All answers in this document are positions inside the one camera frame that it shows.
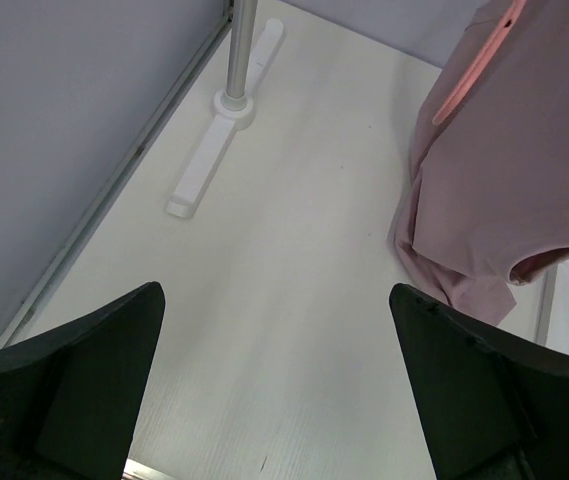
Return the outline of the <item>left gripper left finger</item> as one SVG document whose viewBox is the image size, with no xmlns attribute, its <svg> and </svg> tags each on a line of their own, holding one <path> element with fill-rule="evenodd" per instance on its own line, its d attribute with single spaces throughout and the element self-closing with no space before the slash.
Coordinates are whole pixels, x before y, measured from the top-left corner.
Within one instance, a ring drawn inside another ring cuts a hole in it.
<svg viewBox="0 0 569 480">
<path fill-rule="evenodd" d="M 165 312 L 157 282 L 0 350 L 0 479 L 119 479 Z"/>
</svg>

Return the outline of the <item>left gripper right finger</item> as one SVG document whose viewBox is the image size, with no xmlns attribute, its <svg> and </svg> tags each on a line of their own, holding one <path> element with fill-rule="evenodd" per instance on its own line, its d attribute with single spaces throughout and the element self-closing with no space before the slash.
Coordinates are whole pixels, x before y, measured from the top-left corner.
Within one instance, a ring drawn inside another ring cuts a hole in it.
<svg viewBox="0 0 569 480">
<path fill-rule="evenodd" d="M 389 297 L 439 479 L 569 479 L 569 355 L 406 284 Z"/>
</svg>

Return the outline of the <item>pink wire hanger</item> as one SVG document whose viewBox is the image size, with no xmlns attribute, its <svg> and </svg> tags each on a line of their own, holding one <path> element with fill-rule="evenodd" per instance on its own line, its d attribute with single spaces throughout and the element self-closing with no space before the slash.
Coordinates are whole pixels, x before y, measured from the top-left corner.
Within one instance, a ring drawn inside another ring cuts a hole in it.
<svg viewBox="0 0 569 480">
<path fill-rule="evenodd" d="M 510 31 L 518 21 L 526 3 L 526 0 L 513 0 L 511 2 L 510 6 L 499 19 L 495 28 L 490 33 L 477 55 L 468 66 L 467 70 L 454 86 L 440 109 L 433 116 L 433 125 L 441 125 L 464 100 L 507 36 L 510 34 Z"/>
</svg>

